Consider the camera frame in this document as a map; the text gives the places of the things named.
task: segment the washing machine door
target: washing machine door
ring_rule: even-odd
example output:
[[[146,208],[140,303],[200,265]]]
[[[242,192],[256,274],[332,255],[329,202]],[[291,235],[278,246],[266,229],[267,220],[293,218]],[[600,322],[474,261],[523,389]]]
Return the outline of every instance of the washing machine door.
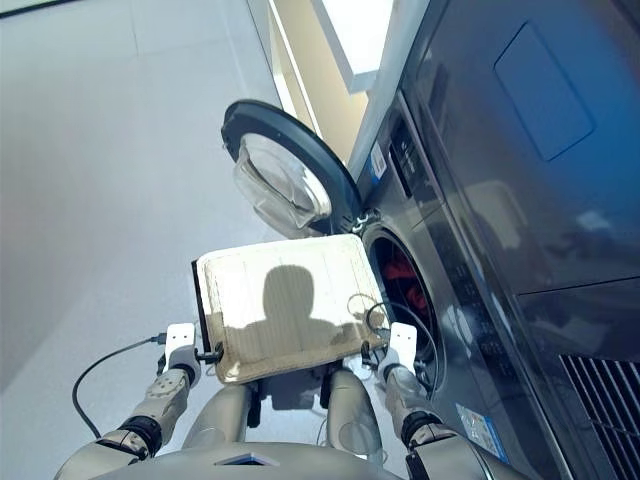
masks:
[[[346,233],[361,211],[349,172],[314,132],[272,105],[238,101],[222,138],[255,212],[287,238]]]

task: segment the wire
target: wire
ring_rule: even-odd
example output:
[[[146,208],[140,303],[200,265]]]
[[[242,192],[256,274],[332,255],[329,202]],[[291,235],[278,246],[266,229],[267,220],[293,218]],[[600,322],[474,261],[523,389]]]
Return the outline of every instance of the wire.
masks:
[[[40,10],[41,8],[47,7],[55,7],[56,5],[63,5],[65,3],[77,2],[78,0],[51,0],[50,2],[40,2],[36,5],[29,5],[27,7],[15,8],[13,10],[8,10],[0,13],[0,19],[13,17],[15,15],[21,15],[23,13],[33,12],[35,10]]]
[[[152,342],[160,343],[160,341],[161,341],[161,337],[160,336],[149,337],[149,338],[145,338],[144,340],[140,340],[139,342],[132,343],[131,345],[123,347],[123,348],[121,348],[119,350],[116,350],[115,352],[111,352],[108,355],[105,355],[104,357],[102,357],[102,358],[96,360],[95,362],[93,362],[84,372],[82,372],[80,374],[80,376],[76,380],[76,383],[73,384],[73,390],[71,391],[71,401],[73,402],[73,407],[76,409],[76,412],[78,412],[78,415],[80,415],[80,418],[82,418],[84,423],[87,425],[87,427],[89,427],[89,430],[91,430],[91,433],[93,433],[93,435],[96,438],[100,438],[102,436],[100,434],[100,431],[95,426],[95,424],[91,421],[91,419],[87,416],[87,414],[84,413],[84,410],[82,409],[82,407],[78,403],[78,387],[80,386],[80,382],[82,382],[84,377],[86,377],[87,374],[91,370],[93,370],[95,367],[100,365],[105,360],[108,360],[111,357],[115,357],[116,355],[118,355],[120,353],[123,353],[123,352],[126,352],[128,350],[133,350],[134,348],[137,348],[137,347],[139,347],[141,345],[144,345],[145,343],[152,343]]]
[[[327,423],[327,418],[326,417],[322,421],[322,423],[320,424],[320,428],[318,429],[318,435],[316,436],[316,445],[320,445],[320,434],[322,433],[322,427],[324,427],[325,423]]]
[[[433,396],[435,395],[435,392],[436,392],[436,387],[438,385],[438,377],[440,376],[440,365],[439,365],[439,360],[438,360],[438,347],[436,346],[436,342],[433,339],[433,335],[431,335],[431,332],[429,331],[429,329],[427,327],[425,327],[425,325],[422,322],[422,320],[420,319],[420,317],[418,315],[416,315],[413,312],[413,310],[411,310],[409,307],[407,307],[406,305],[403,305],[401,303],[391,302],[391,301],[387,301],[387,300],[383,300],[382,302],[378,302],[375,305],[373,305],[371,308],[369,308],[369,310],[367,310],[367,314],[365,315],[365,319],[364,319],[365,323],[367,324],[367,326],[374,333],[375,333],[376,329],[374,329],[371,326],[371,312],[373,310],[375,310],[376,308],[383,307],[383,306],[391,306],[392,308],[397,307],[397,308],[400,308],[401,310],[407,312],[409,315],[411,315],[413,317],[413,319],[416,321],[418,326],[427,335],[427,338],[429,339],[429,342],[431,342],[431,345],[433,346],[433,356],[434,356],[434,359],[435,359],[435,372],[434,372],[434,375],[433,375],[433,386],[431,387],[431,392],[429,392],[429,401],[432,401],[433,400]]]

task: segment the sticker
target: sticker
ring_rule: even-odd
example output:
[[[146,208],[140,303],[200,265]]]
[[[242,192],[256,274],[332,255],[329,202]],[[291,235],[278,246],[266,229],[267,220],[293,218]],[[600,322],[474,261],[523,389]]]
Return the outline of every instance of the sticker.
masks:
[[[382,155],[382,150],[378,142],[374,143],[371,149],[371,166],[378,180],[380,180],[384,172],[387,171],[387,162],[384,161],[384,155]]]
[[[393,322],[391,324],[391,337],[389,340],[389,350],[395,350],[398,355],[398,363],[413,373],[413,362],[416,359],[416,338],[418,331],[413,325]]]
[[[476,445],[480,445],[503,462],[509,463],[507,454],[502,447],[502,443],[500,443],[498,432],[493,426],[491,419],[489,417],[483,417],[479,413],[469,410],[457,403],[456,409],[458,410],[458,415],[460,415],[460,420],[462,420],[462,425],[464,426],[467,438]]]

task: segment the gray floor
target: gray floor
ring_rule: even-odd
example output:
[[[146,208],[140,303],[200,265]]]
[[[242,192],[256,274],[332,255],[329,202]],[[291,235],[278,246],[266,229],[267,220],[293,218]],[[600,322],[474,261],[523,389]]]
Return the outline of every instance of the gray floor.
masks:
[[[70,401],[77,375],[197,319],[192,259],[278,238],[240,199],[219,137],[231,101],[278,100],[244,1],[86,0],[2,20],[0,34],[0,474],[42,479],[91,439]],[[100,429],[140,400],[159,348],[87,378]],[[219,387],[194,389],[165,451]],[[267,410],[249,439],[313,443],[321,421]]]

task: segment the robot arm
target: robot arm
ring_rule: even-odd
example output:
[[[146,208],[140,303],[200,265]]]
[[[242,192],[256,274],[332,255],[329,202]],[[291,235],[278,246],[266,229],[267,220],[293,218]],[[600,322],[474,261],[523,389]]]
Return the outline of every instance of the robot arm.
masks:
[[[187,408],[187,396],[200,377],[195,357],[195,327],[173,324],[167,329],[164,372],[147,389],[144,400],[116,430],[74,453],[56,480],[86,480],[152,458],[171,439]]]
[[[433,413],[425,388],[410,370],[413,366],[405,364],[406,356],[399,354],[392,340],[387,356],[378,367],[378,377],[386,387],[385,406],[393,419],[395,434],[409,450],[406,462],[411,480],[526,480],[443,425]]]

